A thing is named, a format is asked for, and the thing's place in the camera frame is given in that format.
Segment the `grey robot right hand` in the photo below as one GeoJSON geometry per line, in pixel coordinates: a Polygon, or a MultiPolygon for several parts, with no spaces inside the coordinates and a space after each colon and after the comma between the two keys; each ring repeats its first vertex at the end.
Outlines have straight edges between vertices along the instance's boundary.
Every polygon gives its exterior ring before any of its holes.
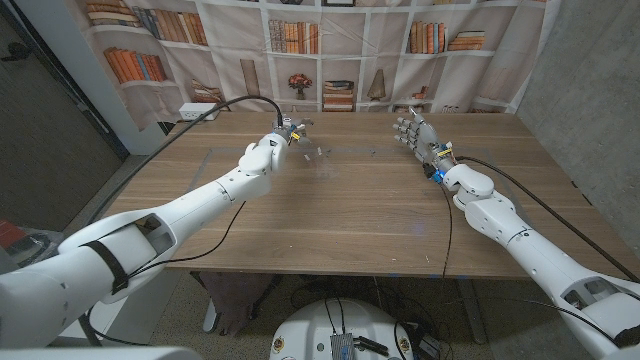
{"type": "Polygon", "coordinates": [[[412,119],[397,118],[393,125],[397,131],[394,139],[412,150],[426,169],[448,172],[456,165],[452,148],[440,142],[434,127],[412,106],[409,107],[409,114],[412,119]]]}

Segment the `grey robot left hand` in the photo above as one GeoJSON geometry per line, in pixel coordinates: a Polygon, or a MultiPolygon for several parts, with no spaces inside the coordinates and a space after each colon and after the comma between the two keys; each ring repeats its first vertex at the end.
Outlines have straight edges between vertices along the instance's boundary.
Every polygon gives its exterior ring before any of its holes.
{"type": "Polygon", "coordinates": [[[283,117],[283,128],[289,137],[289,141],[296,142],[300,146],[310,146],[312,144],[307,134],[307,129],[314,125],[309,117],[283,117]]]}

